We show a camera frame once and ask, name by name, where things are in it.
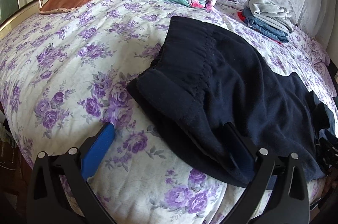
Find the red folded garment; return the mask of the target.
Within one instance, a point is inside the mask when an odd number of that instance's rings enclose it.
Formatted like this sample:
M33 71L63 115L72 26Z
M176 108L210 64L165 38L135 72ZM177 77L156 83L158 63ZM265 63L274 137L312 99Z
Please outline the red folded garment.
M246 17L243 15L242 12L239 11L239 12L237 13L237 16L238 16L238 18L239 18L242 22L248 23Z

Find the blue folded jeans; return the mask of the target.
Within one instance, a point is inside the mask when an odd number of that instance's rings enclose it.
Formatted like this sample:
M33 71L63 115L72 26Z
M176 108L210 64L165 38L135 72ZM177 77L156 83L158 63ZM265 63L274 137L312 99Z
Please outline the blue folded jeans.
M283 32L275 27L268 25L266 22L261 21L252 15L250 9L248 7L243 9L242 14L245 17L245 22L248 27L260 32L266 37L269 37L275 41L281 43L288 43L288 33Z

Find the purple floral bedspread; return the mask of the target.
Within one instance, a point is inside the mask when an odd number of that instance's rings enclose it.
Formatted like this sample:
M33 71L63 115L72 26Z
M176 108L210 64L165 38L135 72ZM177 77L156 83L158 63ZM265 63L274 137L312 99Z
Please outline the purple floral bedspread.
M109 121L117 137L89 183L118 223L220 223L243 189L193 170L157 136L128 96L149 67L170 18L189 17L235 32L271 69L296 72L333 113L328 55L295 28L279 44L248 28L243 6L218 0L210 11L162 0L93 0L65 14L36 14L1 39L1 104L22 156L63 154Z

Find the dark navy pants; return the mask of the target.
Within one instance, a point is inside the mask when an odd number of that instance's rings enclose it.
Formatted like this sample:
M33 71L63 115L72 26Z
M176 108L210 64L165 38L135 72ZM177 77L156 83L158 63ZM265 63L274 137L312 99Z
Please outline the dark navy pants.
M322 178L319 138L335 138L335 117L296 73L271 70L242 37L220 26L172 17L150 67L127 91L184 162L233 186L253 177L253 161L228 123L277 156L295 152L305 179Z

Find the grey folded garment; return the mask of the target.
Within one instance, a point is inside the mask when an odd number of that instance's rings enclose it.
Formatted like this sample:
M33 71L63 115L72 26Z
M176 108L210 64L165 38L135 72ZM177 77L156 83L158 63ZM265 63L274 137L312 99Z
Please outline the grey folded garment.
M293 33L290 20L292 15L287 8L279 6L271 0L247 0L244 5L250 9L256 19L286 34Z

